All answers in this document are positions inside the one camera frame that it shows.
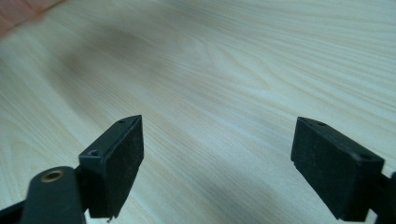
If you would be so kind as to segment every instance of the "small hole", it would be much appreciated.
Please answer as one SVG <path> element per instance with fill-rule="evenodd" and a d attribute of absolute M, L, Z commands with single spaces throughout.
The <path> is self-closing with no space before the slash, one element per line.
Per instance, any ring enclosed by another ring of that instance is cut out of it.
<path fill-rule="evenodd" d="M 51 171 L 41 177 L 41 182 L 49 183 L 62 178 L 64 172 L 62 170 Z"/>
<path fill-rule="evenodd" d="M 88 153 L 90 156 L 99 156 L 99 151 L 98 150 L 92 150 Z"/>

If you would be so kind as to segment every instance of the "black rectangular block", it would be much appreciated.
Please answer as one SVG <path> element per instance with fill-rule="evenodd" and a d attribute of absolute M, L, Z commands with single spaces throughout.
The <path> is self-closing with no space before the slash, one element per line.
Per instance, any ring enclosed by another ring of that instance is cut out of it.
<path fill-rule="evenodd" d="M 79 156 L 83 203 L 91 217 L 117 217 L 144 157 L 142 117 L 114 123 Z"/>
<path fill-rule="evenodd" d="M 382 158 L 325 123 L 298 118 L 291 160 L 336 218 L 366 219 Z"/>

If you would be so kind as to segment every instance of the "light wood grain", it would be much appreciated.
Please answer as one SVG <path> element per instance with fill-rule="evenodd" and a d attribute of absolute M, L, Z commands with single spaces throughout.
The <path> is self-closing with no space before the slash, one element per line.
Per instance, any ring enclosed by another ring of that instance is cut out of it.
<path fill-rule="evenodd" d="M 394 1 L 56 7 L 0 41 L 0 209 L 142 114 L 146 157 L 112 223 L 339 223 L 290 161 L 295 120 L 326 122 L 384 157 L 384 174 L 396 170 L 395 11 Z"/>

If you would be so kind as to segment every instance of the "black clamp jaw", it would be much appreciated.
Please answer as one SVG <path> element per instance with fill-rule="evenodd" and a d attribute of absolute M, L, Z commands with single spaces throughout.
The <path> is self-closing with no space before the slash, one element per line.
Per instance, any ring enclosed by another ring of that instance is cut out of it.
<path fill-rule="evenodd" d="M 0 223 L 85 223 L 117 217 L 144 158 L 142 117 L 114 123 L 79 154 L 79 166 L 48 169 L 30 183 L 25 201 L 0 211 Z"/>
<path fill-rule="evenodd" d="M 384 159 L 325 123 L 297 118 L 291 160 L 332 214 L 377 224 L 396 223 L 396 172 L 381 174 Z"/>

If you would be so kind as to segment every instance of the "black bracket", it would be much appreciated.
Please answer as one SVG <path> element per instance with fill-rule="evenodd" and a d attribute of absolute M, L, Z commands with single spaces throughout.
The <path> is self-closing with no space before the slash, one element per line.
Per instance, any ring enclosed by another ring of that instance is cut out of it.
<path fill-rule="evenodd" d="M 396 223 L 396 173 L 381 174 L 384 159 L 329 125 L 297 118 L 291 160 L 332 214 L 364 221 L 369 209 L 376 223 Z"/>
<path fill-rule="evenodd" d="M 142 117 L 121 119 L 79 156 L 79 166 L 55 167 L 36 175 L 25 201 L 0 211 L 0 223 L 85 223 L 117 217 L 144 157 Z"/>

